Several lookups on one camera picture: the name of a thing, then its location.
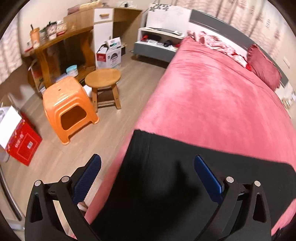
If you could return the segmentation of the black pants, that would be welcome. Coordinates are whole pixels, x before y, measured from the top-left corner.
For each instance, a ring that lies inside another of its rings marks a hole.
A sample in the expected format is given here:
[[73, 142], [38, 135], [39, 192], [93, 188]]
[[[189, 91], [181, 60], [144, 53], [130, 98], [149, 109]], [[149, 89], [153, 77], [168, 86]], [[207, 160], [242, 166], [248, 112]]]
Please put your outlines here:
[[101, 240], [194, 240], [217, 204], [194, 169], [203, 159], [222, 176], [261, 182], [272, 224], [295, 198], [291, 165], [233, 155], [136, 130], [91, 227]]

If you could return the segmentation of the red cardboard box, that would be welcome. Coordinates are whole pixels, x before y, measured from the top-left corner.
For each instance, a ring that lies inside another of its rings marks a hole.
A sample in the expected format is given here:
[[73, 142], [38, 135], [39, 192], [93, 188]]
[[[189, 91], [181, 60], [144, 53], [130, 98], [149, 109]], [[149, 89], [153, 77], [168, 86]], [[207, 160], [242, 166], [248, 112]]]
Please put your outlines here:
[[20, 163], [29, 166], [42, 138], [37, 133], [36, 126], [24, 113], [21, 113], [21, 117], [6, 144], [5, 151]]

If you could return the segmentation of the orange plastic stool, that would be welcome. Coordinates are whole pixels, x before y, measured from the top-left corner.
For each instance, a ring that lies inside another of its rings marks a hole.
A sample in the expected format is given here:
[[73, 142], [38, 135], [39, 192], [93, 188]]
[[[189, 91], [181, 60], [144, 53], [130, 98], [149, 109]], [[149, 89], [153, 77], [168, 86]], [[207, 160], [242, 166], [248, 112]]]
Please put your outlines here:
[[88, 123], [99, 122], [93, 105], [82, 87], [73, 77], [67, 76], [48, 87], [43, 94], [45, 115], [62, 144]]

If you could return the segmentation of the pink bed blanket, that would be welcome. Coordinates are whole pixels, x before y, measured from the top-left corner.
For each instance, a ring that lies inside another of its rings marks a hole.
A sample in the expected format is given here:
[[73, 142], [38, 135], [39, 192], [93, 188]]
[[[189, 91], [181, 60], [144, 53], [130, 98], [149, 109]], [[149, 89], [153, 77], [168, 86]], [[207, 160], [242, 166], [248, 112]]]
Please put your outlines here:
[[278, 96], [228, 56], [187, 37], [149, 98], [135, 128], [187, 144], [288, 167], [267, 173], [278, 184], [269, 201], [273, 235], [295, 216], [295, 129]]

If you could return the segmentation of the right bedside table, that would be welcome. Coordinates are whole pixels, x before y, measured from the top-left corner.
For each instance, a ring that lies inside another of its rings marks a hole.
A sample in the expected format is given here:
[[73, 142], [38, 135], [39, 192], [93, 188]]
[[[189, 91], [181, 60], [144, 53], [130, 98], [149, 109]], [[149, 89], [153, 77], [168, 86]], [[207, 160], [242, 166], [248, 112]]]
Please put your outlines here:
[[280, 87], [276, 89], [275, 93], [284, 105], [288, 115], [292, 117], [295, 112], [295, 90], [290, 82], [285, 86], [281, 84]]

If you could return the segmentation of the round wooden stool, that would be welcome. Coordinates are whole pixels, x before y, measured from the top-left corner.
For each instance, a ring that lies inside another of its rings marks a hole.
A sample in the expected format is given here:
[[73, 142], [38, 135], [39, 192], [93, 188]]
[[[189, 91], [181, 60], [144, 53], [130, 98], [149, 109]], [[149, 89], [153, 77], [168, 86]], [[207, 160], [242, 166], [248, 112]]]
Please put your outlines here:
[[[118, 69], [102, 68], [92, 71], [85, 77], [85, 84], [92, 89], [92, 103], [95, 112], [99, 106], [115, 104], [117, 109], [121, 109], [117, 83], [121, 79], [121, 72]], [[98, 102], [99, 92], [111, 90], [113, 94], [112, 101]]]

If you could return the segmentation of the light blue round container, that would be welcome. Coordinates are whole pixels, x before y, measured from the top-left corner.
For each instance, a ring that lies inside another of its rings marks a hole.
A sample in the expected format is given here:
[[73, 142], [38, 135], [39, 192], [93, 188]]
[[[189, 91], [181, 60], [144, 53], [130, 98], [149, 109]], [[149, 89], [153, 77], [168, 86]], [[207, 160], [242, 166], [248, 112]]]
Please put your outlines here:
[[78, 67], [77, 65], [71, 65], [66, 69], [66, 74], [68, 76], [73, 76], [76, 77], [78, 76], [79, 72], [78, 72]]

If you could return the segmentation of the dark red pillow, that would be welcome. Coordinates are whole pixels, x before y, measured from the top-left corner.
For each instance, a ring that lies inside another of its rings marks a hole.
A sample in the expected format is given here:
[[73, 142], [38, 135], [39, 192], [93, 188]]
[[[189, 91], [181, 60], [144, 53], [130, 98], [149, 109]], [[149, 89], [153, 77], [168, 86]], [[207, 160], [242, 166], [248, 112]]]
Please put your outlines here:
[[272, 91], [280, 87], [281, 73], [256, 44], [248, 48], [246, 68], [259, 77]]

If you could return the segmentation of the wooden desk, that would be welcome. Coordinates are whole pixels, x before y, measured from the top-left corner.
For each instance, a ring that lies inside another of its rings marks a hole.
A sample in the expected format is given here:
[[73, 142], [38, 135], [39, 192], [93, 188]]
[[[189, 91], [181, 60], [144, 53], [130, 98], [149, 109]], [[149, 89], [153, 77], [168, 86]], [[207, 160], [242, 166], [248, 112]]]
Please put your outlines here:
[[22, 54], [28, 68], [29, 85], [38, 96], [41, 96], [41, 88], [51, 86], [72, 65], [78, 67], [76, 79], [79, 82], [95, 70], [92, 38], [93, 27], [68, 31], [39, 48]]

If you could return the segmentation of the white appliance cardboard box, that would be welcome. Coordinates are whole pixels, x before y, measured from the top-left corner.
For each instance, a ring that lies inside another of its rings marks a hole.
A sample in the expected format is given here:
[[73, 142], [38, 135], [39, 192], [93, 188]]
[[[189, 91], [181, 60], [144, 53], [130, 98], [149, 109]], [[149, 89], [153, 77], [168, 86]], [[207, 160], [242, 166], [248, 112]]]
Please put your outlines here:
[[121, 66], [121, 38], [105, 41], [96, 52], [96, 68], [119, 69]]

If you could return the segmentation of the pink floral crumpled cloth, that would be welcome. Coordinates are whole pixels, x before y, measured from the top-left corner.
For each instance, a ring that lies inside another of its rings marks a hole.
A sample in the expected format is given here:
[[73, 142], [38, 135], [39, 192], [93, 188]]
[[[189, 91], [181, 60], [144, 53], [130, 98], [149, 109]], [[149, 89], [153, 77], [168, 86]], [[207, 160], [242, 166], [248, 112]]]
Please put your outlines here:
[[197, 35], [194, 31], [188, 30], [187, 35], [193, 38], [196, 42], [201, 45], [223, 53], [230, 57], [232, 60], [240, 64], [242, 67], [246, 68], [247, 60], [246, 54], [247, 52], [239, 47], [237, 44], [234, 44], [231, 41], [223, 41], [218, 36], [208, 35], [204, 31], [200, 31]]

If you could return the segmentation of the orange drink cup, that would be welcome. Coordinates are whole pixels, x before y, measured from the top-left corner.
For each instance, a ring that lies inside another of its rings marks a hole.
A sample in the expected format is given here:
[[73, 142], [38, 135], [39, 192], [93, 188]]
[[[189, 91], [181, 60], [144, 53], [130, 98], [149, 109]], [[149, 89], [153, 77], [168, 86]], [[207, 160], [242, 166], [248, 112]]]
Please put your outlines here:
[[34, 49], [40, 46], [40, 28], [34, 28], [31, 24], [30, 38]]

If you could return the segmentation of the grey white headboard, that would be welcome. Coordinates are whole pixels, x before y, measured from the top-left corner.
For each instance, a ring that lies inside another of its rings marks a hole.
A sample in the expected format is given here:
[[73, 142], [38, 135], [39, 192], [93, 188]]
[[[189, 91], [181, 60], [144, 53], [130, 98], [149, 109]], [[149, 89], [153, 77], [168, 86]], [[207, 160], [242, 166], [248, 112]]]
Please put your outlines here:
[[281, 74], [281, 81], [280, 81], [281, 85], [283, 87], [286, 87], [286, 85], [288, 84], [287, 76], [282, 71], [280, 66], [276, 63], [276, 61], [271, 57], [271, 54], [272, 54], [271, 49], [273, 48], [275, 50], [277, 48], [276, 43], [271, 41], [271, 44], [268, 44], [267, 41], [270, 41], [270, 39], [266, 39], [263, 34], [256, 35], [257, 38], [254, 40], [248, 37], [247, 35], [245, 35], [240, 30], [225, 23], [224, 21], [219, 20], [211, 15], [208, 15], [206, 13], [203, 13], [195, 9], [191, 10], [191, 16], [190, 16], [189, 22], [196, 25], [200, 25], [209, 30], [212, 30], [215, 33], [218, 33], [219, 35], [231, 40], [238, 46], [242, 47], [244, 50], [247, 50], [253, 44], [257, 44], [262, 50], [262, 52], [266, 55], [266, 57], [279, 70]]

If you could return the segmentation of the grey white bedside table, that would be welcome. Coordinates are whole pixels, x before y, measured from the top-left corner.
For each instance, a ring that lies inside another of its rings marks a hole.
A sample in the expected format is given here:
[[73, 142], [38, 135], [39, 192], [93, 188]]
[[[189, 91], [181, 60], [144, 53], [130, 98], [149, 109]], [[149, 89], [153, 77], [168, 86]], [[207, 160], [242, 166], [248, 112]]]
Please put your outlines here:
[[138, 29], [133, 53], [169, 63], [185, 35], [178, 31], [142, 27]]

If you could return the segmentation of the patterned curtain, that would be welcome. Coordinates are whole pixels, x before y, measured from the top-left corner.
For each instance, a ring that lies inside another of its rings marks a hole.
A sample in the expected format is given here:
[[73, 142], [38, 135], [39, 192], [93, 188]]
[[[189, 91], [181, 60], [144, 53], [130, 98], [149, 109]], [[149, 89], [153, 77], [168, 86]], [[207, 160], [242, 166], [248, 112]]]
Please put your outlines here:
[[295, 35], [281, 13], [269, 1], [174, 1], [233, 26], [250, 37], [295, 82]]

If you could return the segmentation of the white wooden cabinet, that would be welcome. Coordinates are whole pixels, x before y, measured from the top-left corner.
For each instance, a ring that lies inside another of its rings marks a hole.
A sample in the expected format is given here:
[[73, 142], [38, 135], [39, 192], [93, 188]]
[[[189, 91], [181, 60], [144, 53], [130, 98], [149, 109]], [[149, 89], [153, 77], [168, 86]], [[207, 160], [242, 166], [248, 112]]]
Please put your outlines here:
[[[81, 10], [63, 18], [67, 24], [68, 30], [81, 30], [83, 28], [93, 27], [90, 31], [90, 49], [94, 53], [95, 60], [91, 61], [89, 66], [100, 68], [102, 64], [97, 63], [97, 52], [106, 41], [120, 38], [121, 54], [124, 53], [123, 44], [126, 44], [125, 52], [133, 49], [133, 44], [137, 40], [137, 31], [140, 28], [142, 19], [142, 10], [129, 8], [92, 8]], [[70, 37], [70, 40], [65, 41], [65, 51], [68, 54], [68, 60], [71, 64], [78, 66], [85, 64], [85, 58], [82, 50], [79, 48], [80, 36]], [[115, 63], [121, 58], [108, 57], [112, 59], [111, 66], [107, 68], [120, 68], [121, 63]]]

